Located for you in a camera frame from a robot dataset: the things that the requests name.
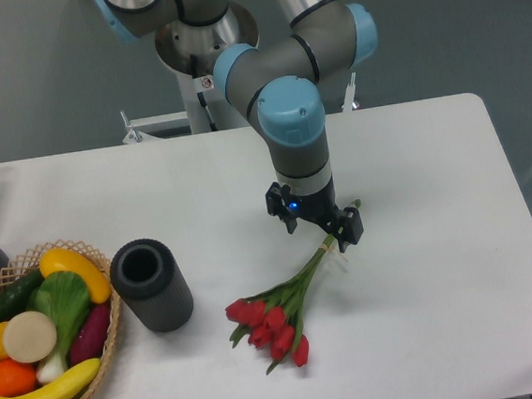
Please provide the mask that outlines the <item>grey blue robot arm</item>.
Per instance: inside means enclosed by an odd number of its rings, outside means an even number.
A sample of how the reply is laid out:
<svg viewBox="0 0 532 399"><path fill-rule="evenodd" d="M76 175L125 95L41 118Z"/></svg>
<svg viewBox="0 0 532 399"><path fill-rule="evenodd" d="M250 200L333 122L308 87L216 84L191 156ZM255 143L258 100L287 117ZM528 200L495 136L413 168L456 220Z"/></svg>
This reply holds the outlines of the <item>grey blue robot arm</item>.
<svg viewBox="0 0 532 399"><path fill-rule="evenodd" d="M291 35L262 49L252 15L231 0L93 0L122 39L153 34L158 57L186 83L209 79L225 107L263 138L277 180L266 209L289 231L318 225L341 249L363 232L335 202L319 83L375 52L370 12L342 0L278 0Z"/></svg>

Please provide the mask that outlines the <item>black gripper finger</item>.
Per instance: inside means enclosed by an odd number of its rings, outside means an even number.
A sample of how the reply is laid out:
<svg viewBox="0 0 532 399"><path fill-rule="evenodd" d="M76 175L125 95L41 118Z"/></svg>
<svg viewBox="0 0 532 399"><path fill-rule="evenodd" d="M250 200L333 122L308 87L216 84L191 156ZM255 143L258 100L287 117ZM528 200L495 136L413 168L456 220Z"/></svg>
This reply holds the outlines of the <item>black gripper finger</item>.
<svg viewBox="0 0 532 399"><path fill-rule="evenodd" d="M356 206L336 209L334 219L327 223L327 232L337 240L341 253L350 245L357 245L362 237L361 214Z"/></svg>
<svg viewBox="0 0 532 399"><path fill-rule="evenodd" d="M281 220L287 232L293 234L297 227L297 201L290 193L287 184L274 182L266 192L266 209L270 216Z"/></svg>

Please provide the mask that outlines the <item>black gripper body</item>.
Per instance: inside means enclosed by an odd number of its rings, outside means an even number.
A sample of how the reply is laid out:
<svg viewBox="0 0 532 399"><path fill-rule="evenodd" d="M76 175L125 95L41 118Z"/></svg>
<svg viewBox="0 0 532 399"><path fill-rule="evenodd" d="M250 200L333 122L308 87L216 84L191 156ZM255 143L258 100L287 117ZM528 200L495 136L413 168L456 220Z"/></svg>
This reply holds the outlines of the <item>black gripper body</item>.
<svg viewBox="0 0 532 399"><path fill-rule="evenodd" d="M295 231L298 219L327 229L333 228L340 218L341 209L336 204L333 177L322 190L305 196L291 194L287 184L281 186L276 183L276 186L280 190L281 203L278 216L285 224L287 232Z"/></svg>

